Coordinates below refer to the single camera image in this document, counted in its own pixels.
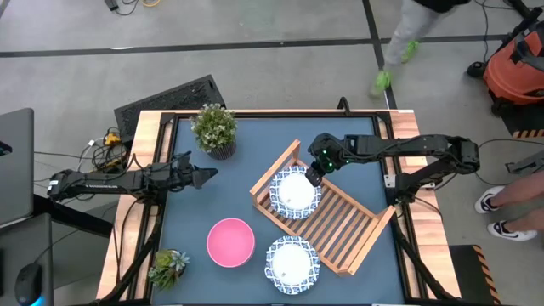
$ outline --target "blue table surface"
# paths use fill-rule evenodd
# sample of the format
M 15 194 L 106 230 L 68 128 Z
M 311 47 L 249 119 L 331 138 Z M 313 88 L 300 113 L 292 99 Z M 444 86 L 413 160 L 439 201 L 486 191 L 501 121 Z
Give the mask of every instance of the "blue table surface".
M 170 291 L 154 289 L 155 305 L 181 303 L 391 303 L 402 304 L 399 265 L 391 229 L 386 227 L 355 276 L 340 277 L 321 265 L 318 282 L 307 292 L 288 296 L 264 276 L 266 250 L 286 233 L 253 204 L 249 190 L 294 139 L 301 141 L 300 159 L 312 162 L 307 148 L 320 133 L 343 138 L 346 133 L 374 134 L 370 118 L 240 119 L 236 153 L 215 161 L 196 146 L 190 123 L 181 120 L 174 153 L 191 150 L 191 163 L 215 167 L 218 175 L 201 190 L 187 187 L 167 198 L 161 248 L 187 252 L 190 264 Z M 378 163 L 350 165 L 327 175 L 355 200 L 380 213 L 386 208 Z M 248 263 L 226 269 L 208 256 L 209 230 L 223 218 L 241 218 L 252 227 L 255 252 Z

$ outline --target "plate with blue floral rim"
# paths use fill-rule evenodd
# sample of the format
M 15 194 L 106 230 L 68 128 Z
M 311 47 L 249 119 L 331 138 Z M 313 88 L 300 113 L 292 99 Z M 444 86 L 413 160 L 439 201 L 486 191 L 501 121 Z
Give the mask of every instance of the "plate with blue floral rim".
M 303 237 L 283 236 L 266 252 L 264 274 L 285 294 L 308 290 L 319 278 L 320 268 L 317 251 Z
M 270 182 L 270 203 L 283 217 L 309 217 L 321 200 L 321 186 L 314 187 L 306 178 L 306 167 L 290 166 L 278 172 Z

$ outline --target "green sneaker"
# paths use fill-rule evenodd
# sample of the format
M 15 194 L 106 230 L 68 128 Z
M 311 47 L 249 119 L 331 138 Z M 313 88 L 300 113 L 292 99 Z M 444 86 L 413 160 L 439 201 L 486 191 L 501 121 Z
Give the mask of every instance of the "green sneaker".
M 408 42 L 408 47 L 406 47 L 406 50 L 404 54 L 402 54 L 402 64 L 406 64 L 411 58 L 414 57 L 414 54 L 416 54 L 417 49 L 419 48 L 419 42 L 411 41 Z
M 379 98 L 383 95 L 383 91 L 391 86 L 391 72 L 379 71 L 376 76 L 376 81 L 372 84 L 370 96 Z

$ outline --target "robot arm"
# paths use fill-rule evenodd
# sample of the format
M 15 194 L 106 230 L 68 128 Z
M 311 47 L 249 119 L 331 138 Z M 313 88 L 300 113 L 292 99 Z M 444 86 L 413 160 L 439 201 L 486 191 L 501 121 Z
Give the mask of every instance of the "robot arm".
M 136 198 L 152 197 L 158 191 L 181 191 L 185 186 L 200 189 L 217 169 L 199 168 L 189 163 L 190 152 L 175 156 L 169 163 L 154 163 L 137 171 L 120 174 L 80 173 L 65 170 L 49 181 L 48 196 L 61 201 L 83 194 L 130 194 Z
M 345 135 L 337 139 L 329 133 L 318 135 L 308 148 L 315 161 L 306 172 L 313 186 L 321 178 L 349 163 L 377 162 L 394 156 L 433 156 L 437 161 L 416 171 L 386 176 L 386 187 L 394 189 L 398 201 L 414 201 L 425 184 L 442 182 L 451 173 L 470 174 L 479 169 L 478 146 L 469 139 L 444 135 L 421 135 L 411 139 L 381 139 L 371 135 Z

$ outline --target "concrete floor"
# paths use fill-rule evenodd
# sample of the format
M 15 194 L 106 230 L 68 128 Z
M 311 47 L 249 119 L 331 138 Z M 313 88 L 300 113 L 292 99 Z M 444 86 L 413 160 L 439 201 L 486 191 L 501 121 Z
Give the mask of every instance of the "concrete floor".
M 400 3 L 371 0 L 379 37 L 391 36 Z M 503 5 L 500 0 L 487 4 Z M 490 34 L 506 33 L 520 21 L 509 10 L 488 9 L 488 15 Z M 0 16 L 0 52 L 371 38 L 359 0 L 165 0 L 155 8 L 139 4 L 128 17 L 111 14 L 102 1 L 3 0 Z M 429 36 L 483 35 L 484 30 L 481 8 L 472 2 L 443 20 Z M 490 50 L 496 46 L 497 42 L 490 42 Z M 422 133 L 461 135 L 479 143 L 510 138 L 502 121 L 490 115 L 483 84 L 464 74 L 483 53 L 482 42 L 423 43 L 420 53 L 394 79 L 397 106 L 416 111 Z M 116 125 L 116 107 L 206 74 L 213 75 L 231 109 L 333 108 L 340 96 L 346 96 L 352 108 L 385 108 L 383 100 L 366 96 L 376 72 L 371 44 L 0 58 L 0 113 L 33 108 L 36 150 L 79 154 L 90 139 Z M 537 150 L 528 144 L 490 144 L 480 152 L 481 175 L 512 181 L 515 177 L 505 174 L 503 164 Z M 37 179 L 75 166 L 73 160 L 61 157 L 36 159 Z M 504 241 L 485 230 L 492 220 L 516 217 L 542 203 L 481 216 L 473 211 L 473 202 L 488 187 L 471 175 L 455 178 L 438 192 L 448 241 L 484 248 L 504 303 L 542 305 L 541 240 Z M 40 187 L 35 191 L 44 193 Z M 101 215 L 115 201 L 115 197 L 97 196 L 71 206 Z M 55 237 L 67 230 L 55 227 Z M 59 286 L 55 304 L 94 299 L 107 243 L 82 234 L 55 246 Z M 75 251 L 75 257 L 65 255 Z

